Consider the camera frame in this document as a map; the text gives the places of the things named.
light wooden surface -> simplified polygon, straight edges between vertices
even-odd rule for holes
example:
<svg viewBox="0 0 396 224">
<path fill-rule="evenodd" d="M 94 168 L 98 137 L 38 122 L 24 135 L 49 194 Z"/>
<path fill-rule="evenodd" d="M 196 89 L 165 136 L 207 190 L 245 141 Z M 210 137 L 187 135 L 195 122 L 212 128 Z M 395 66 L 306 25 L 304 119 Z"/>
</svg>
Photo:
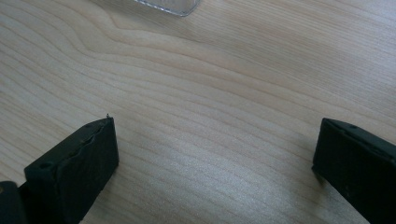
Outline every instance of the light wooden surface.
<svg viewBox="0 0 396 224">
<path fill-rule="evenodd" d="M 0 180 L 108 113 L 82 223 L 365 223 L 310 168 L 323 117 L 396 143 L 396 1 L 0 0 Z"/>
</svg>

wooden table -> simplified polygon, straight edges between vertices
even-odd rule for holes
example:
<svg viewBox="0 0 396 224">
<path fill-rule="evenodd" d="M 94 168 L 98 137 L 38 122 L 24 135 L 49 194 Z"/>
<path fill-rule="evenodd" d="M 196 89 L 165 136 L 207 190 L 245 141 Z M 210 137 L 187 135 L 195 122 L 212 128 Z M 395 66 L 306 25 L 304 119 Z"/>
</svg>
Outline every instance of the wooden table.
<svg viewBox="0 0 396 224">
<path fill-rule="evenodd" d="M 310 168 L 324 117 L 396 142 L 395 11 L 0 0 L 0 180 L 108 113 L 120 166 L 82 223 L 365 223 Z"/>
</svg>

clear plastic object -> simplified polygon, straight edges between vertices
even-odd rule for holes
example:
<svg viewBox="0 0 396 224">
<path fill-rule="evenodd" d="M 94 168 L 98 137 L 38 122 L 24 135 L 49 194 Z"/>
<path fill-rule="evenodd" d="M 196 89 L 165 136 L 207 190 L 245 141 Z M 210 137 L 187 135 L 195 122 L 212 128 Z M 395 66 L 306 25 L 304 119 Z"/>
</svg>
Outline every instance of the clear plastic object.
<svg viewBox="0 0 396 224">
<path fill-rule="evenodd" d="M 158 8 L 178 16 L 188 16 L 197 7 L 200 0 L 135 0 L 144 5 Z"/>
</svg>

transparent plastic container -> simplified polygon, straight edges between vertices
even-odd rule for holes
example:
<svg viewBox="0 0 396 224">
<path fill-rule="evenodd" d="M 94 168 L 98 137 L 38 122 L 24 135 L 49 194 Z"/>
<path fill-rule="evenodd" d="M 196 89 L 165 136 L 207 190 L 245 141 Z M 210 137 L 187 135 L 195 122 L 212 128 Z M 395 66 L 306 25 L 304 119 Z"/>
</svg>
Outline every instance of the transparent plastic container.
<svg viewBox="0 0 396 224">
<path fill-rule="evenodd" d="M 188 16 L 197 7 L 200 0 L 135 0 L 146 6 L 155 7 L 178 16 Z"/>
</svg>

wood grain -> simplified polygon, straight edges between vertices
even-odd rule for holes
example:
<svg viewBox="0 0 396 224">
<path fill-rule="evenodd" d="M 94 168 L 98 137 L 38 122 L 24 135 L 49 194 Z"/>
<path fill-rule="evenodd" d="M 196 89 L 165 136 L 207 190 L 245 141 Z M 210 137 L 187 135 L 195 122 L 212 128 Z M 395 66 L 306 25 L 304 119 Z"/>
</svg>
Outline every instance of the wood grain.
<svg viewBox="0 0 396 224">
<path fill-rule="evenodd" d="M 120 167 L 82 223 L 365 223 L 310 167 L 323 117 L 396 143 L 395 11 L 0 0 L 0 180 L 108 113 Z"/>
</svg>

